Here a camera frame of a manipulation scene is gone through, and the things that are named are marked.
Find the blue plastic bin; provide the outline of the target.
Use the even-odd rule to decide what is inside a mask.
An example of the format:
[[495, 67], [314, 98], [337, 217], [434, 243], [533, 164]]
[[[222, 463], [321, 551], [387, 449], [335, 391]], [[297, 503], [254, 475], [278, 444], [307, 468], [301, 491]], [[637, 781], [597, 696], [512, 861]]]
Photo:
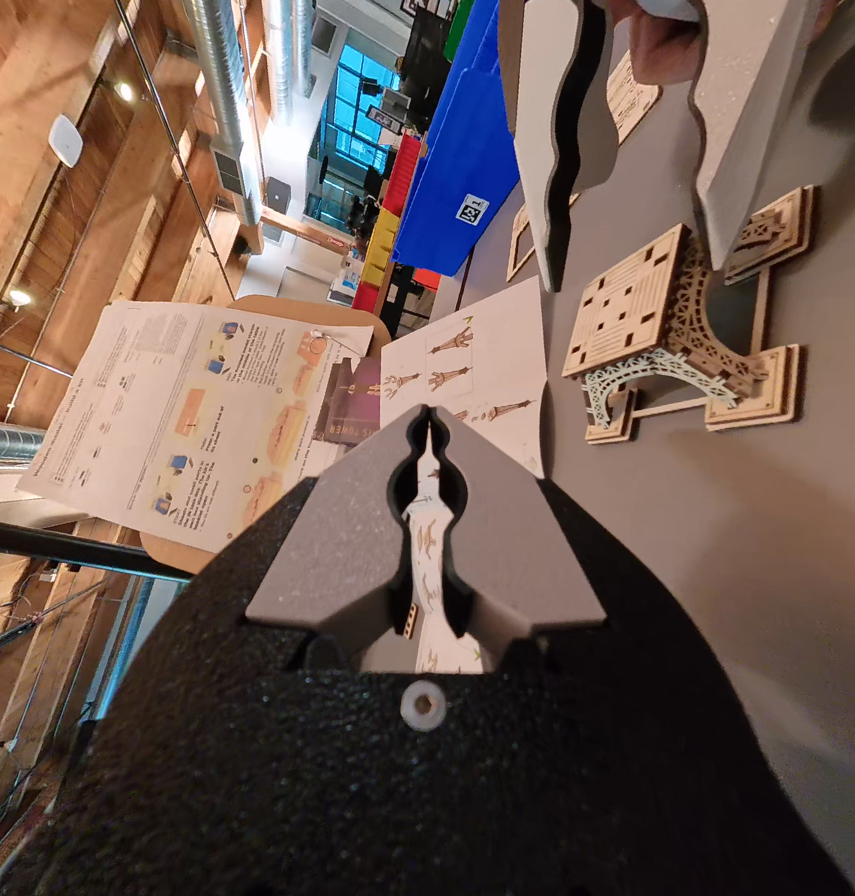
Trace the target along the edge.
[[498, 1], [474, 2], [415, 169], [396, 263], [454, 275], [520, 179], [500, 75]]

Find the large silver air duct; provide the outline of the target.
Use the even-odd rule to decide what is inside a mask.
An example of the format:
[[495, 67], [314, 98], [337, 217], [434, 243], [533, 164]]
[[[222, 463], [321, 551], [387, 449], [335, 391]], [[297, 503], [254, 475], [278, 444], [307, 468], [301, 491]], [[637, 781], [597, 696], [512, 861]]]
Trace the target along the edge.
[[239, 158], [253, 139], [231, 1], [183, 1], [194, 34], [220, 146]]

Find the person's right hand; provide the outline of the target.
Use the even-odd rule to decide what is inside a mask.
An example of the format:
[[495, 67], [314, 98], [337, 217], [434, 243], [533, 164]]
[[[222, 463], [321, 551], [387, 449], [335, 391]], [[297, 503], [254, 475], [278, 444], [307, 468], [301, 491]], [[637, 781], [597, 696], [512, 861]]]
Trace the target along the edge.
[[630, 56], [637, 84], [669, 86], [691, 82], [701, 63], [702, 23], [646, 14], [640, 1], [610, 2], [615, 21], [630, 25]]

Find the grey desk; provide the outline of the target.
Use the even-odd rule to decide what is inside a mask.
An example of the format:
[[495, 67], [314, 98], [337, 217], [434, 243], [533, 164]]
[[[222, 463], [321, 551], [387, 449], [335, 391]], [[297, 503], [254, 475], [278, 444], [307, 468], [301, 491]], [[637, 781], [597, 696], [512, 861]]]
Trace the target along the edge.
[[692, 222], [686, 95], [667, 88], [572, 208], [564, 285], [543, 297], [546, 468], [690, 613], [855, 888], [855, 2], [806, 57], [754, 206], [818, 187], [811, 249], [770, 282], [769, 344], [805, 348], [799, 420], [708, 433], [687, 409], [590, 446], [581, 389], [561, 375], [577, 302], [591, 277]]

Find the brown clipboard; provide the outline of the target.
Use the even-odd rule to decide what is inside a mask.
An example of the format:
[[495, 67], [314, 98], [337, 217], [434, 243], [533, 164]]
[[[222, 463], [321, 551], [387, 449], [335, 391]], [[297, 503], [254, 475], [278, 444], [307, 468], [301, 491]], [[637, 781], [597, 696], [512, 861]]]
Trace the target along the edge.
[[[232, 308], [249, 313], [286, 318], [309, 325], [327, 327], [368, 326], [374, 328], [373, 339], [366, 352], [368, 357], [380, 357], [390, 343], [387, 326], [376, 315], [358, 309], [345, 308], [328, 302], [308, 302], [290, 298], [248, 295], [240, 297]], [[169, 539], [142, 532], [143, 549], [158, 563], [171, 566], [190, 576], [208, 566], [216, 554]]]

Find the folded assembly instruction booklet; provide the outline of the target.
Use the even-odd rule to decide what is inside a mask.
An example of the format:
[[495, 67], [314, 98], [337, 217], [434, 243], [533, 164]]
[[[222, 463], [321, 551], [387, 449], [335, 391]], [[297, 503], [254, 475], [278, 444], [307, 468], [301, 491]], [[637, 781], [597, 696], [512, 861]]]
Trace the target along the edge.
[[[540, 285], [534, 277], [391, 342], [381, 356], [381, 425], [422, 404], [443, 407], [534, 475], [543, 476], [540, 407], [547, 382]], [[418, 461], [418, 491], [403, 511], [411, 535], [413, 603], [419, 607], [415, 670], [481, 674], [478, 642], [457, 638], [442, 598], [444, 532], [431, 447]]]

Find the yellow plastic bin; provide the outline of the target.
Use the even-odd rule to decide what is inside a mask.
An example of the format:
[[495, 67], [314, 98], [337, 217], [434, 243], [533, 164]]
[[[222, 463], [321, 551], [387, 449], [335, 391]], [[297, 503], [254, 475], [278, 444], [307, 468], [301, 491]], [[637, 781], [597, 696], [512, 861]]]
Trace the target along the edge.
[[366, 249], [361, 281], [379, 287], [382, 284], [399, 230], [399, 217], [381, 207]]

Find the silver spiral air duct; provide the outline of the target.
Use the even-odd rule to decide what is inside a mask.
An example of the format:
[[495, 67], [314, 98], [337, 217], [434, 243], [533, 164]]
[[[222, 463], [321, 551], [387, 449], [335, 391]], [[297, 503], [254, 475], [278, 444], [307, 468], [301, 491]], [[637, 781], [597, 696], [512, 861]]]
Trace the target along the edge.
[[46, 431], [0, 422], [0, 462], [28, 462], [41, 448]]

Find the wooden tower base model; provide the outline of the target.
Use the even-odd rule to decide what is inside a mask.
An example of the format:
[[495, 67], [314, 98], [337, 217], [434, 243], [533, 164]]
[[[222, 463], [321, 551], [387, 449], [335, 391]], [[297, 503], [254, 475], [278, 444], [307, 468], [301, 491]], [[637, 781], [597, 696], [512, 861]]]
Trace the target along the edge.
[[769, 308], [778, 266], [813, 247], [819, 196], [801, 185], [753, 213], [722, 274], [679, 224], [590, 281], [562, 372], [581, 386], [588, 443], [690, 409], [711, 433], [797, 419], [802, 348], [768, 344]]

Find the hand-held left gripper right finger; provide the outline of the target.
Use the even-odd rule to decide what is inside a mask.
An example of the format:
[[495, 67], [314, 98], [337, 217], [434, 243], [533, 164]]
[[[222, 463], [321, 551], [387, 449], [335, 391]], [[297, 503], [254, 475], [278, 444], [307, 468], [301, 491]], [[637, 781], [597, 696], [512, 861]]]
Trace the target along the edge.
[[601, 625], [604, 611], [540, 481], [442, 408], [431, 409], [444, 534], [444, 601], [456, 634], [499, 663], [512, 643]]

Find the printed instruction sheet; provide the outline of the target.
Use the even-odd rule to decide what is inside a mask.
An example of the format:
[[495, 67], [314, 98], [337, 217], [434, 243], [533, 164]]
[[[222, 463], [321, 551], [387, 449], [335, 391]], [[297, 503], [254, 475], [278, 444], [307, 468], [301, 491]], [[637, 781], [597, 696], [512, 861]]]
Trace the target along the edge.
[[332, 368], [375, 324], [254, 301], [108, 306], [18, 488], [216, 554], [319, 476], [340, 450], [315, 437]]

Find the purple puzzle box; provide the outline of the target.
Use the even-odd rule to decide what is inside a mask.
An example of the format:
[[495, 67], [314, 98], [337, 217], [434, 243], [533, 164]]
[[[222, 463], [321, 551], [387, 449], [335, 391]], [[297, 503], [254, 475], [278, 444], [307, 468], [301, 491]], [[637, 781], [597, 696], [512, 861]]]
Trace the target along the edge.
[[381, 361], [344, 357], [331, 367], [312, 438], [354, 448], [380, 428]]

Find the wooden parts sheet square cutout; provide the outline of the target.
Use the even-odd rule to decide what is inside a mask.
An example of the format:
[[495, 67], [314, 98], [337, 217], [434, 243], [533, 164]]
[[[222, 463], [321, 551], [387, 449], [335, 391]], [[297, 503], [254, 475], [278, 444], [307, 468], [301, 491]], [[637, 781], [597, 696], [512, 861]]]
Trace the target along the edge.
[[[657, 104], [663, 93], [659, 85], [637, 84], [633, 77], [631, 56], [627, 52], [613, 68], [606, 87], [607, 101], [617, 129], [618, 146], [623, 146], [646, 114]], [[525, 204], [513, 218], [510, 252], [506, 281], [512, 282], [527, 261], [535, 255], [531, 246], [521, 253], [519, 243], [530, 227], [528, 208]]]

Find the black metal pole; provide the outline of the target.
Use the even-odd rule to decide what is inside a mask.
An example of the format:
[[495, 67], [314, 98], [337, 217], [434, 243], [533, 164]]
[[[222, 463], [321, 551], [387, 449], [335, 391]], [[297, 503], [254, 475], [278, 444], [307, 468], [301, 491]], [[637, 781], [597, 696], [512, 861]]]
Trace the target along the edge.
[[111, 544], [3, 522], [0, 522], [0, 553], [176, 582], [188, 582], [194, 576], [155, 560], [139, 546]]

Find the white wireless access point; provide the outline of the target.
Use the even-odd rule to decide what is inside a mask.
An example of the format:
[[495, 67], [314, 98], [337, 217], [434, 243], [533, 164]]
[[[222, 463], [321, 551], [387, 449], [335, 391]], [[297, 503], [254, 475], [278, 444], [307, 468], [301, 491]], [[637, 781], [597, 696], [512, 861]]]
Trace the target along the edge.
[[74, 168], [81, 158], [83, 137], [77, 126], [64, 114], [59, 114], [51, 124], [49, 148], [67, 168]]

